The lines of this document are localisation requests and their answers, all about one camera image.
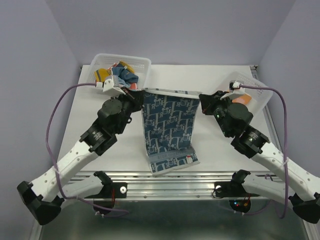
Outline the blue patterned towel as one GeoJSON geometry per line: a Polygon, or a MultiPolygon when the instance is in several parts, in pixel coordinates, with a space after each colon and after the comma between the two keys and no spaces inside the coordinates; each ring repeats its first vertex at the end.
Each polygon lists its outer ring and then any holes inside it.
{"type": "Polygon", "coordinates": [[[192,146],[199,95],[199,91],[146,88],[141,112],[153,176],[199,164],[192,146]]]}

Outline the orange polka dot towel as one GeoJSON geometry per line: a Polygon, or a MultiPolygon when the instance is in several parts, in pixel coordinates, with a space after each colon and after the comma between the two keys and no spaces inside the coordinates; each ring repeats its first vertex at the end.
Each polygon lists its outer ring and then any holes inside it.
{"type": "Polygon", "coordinates": [[[243,105],[248,105],[250,103],[250,101],[252,100],[252,97],[249,94],[243,94],[243,95],[239,95],[239,94],[233,94],[230,97],[232,99],[233,103],[239,103],[239,104],[243,104],[243,105]]]}

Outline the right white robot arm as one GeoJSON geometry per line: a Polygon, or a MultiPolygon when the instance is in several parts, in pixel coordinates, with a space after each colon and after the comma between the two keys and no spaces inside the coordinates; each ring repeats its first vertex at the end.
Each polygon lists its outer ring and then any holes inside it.
{"type": "Polygon", "coordinates": [[[284,183],[257,177],[247,170],[238,170],[229,182],[217,182],[215,198],[261,196],[291,208],[304,221],[320,220],[320,179],[286,158],[269,138],[250,125],[253,114],[242,104],[223,97],[225,92],[200,94],[203,114],[214,116],[223,135],[232,138],[234,149],[264,166],[284,183]]]}

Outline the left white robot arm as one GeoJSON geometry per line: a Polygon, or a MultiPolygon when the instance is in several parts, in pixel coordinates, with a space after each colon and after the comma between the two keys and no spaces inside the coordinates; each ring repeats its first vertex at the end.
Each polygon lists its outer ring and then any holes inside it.
{"type": "Polygon", "coordinates": [[[97,119],[86,130],[71,150],[44,174],[31,182],[22,181],[17,191],[24,205],[41,225],[53,221],[73,200],[87,203],[87,197],[109,198],[106,207],[90,202],[102,216],[115,211],[116,198],[127,196],[125,182],[114,183],[103,171],[96,171],[78,183],[68,182],[86,165],[102,156],[117,142],[132,121],[131,114],[139,112],[144,104],[144,90],[122,87],[123,93],[106,100],[97,112],[97,119]]]}

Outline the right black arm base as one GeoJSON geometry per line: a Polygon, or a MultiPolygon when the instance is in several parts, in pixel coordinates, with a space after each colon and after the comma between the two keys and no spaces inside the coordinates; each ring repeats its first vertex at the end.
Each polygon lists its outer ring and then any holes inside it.
{"type": "Polygon", "coordinates": [[[232,181],[218,181],[214,185],[212,197],[215,199],[230,198],[229,205],[233,211],[246,214],[251,209],[251,197],[259,197],[258,194],[245,191],[240,183],[232,181]]]}

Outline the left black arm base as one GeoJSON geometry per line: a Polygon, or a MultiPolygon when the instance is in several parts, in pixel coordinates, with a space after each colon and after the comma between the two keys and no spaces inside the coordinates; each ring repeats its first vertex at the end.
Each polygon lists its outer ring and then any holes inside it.
{"type": "Polygon", "coordinates": [[[126,182],[113,182],[92,196],[93,203],[103,208],[114,209],[116,199],[125,199],[127,191],[128,184],[126,182]]]}

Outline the white basket with towels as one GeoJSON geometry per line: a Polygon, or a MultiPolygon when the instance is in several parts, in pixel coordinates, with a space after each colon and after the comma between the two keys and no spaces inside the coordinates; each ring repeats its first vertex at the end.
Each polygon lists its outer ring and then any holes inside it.
{"type": "Polygon", "coordinates": [[[139,91],[146,85],[151,72],[151,64],[148,58],[99,53],[91,61],[85,77],[88,83],[96,84],[94,72],[100,68],[111,69],[111,75],[118,76],[122,90],[130,89],[131,83],[137,83],[139,91]]]}

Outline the red white towel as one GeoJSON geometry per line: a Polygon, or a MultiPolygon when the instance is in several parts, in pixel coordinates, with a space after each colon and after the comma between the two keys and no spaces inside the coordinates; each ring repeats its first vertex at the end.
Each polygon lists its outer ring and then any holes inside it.
{"type": "Polygon", "coordinates": [[[138,90],[137,83],[136,82],[131,83],[129,89],[132,91],[137,91],[138,90]]]}

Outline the yellow grey towel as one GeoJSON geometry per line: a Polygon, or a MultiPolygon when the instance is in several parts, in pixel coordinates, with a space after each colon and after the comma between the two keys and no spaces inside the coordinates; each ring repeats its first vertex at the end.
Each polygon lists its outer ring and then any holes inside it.
{"type": "Polygon", "coordinates": [[[94,72],[95,81],[104,83],[108,76],[112,74],[112,71],[110,68],[99,68],[94,72]]]}

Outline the empty white basket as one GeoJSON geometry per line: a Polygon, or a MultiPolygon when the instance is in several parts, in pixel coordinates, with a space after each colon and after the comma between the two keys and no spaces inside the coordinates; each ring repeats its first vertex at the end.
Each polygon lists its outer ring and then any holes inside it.
{"type": "MultiPolygon", "coordinates": [[[[214,94],[217,91],[229,92],[230,81],[242,81],[246,86],[266,88],[267,86],[260,82],[259,80],[253,78],[252,76],[245,74],[243,72],[233,71],[231,73],[225,74],[219,79],[219,81],[214,85],[213,91],[210,93],[214,94]]],[[[250,89],[244,88],[245,94],[252,97],[252,100],[248,105],[245,105],[248,110],[253,114],[253,122],[257,121],[262,114],[263,108],[271,99],[273,92],[271,90],[263,89],[250,89]]]]}

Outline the aluminium frame rail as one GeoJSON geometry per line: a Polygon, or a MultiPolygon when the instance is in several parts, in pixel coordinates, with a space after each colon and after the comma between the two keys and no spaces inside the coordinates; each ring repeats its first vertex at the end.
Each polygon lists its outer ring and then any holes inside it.
{"type": "Polygon", "coordinates": [[[112,172],[127,182],[125,199],[115,205],[129,214],[101,217],[86,204],[68,206],[51,223],[33,226],[32,240],[317,240],[317,226],[288,211],[279,219],[264,198],[252,198],[254,215],[233,213],[228,199],[214,199],[215,183],[230,172],[112,172]]]}

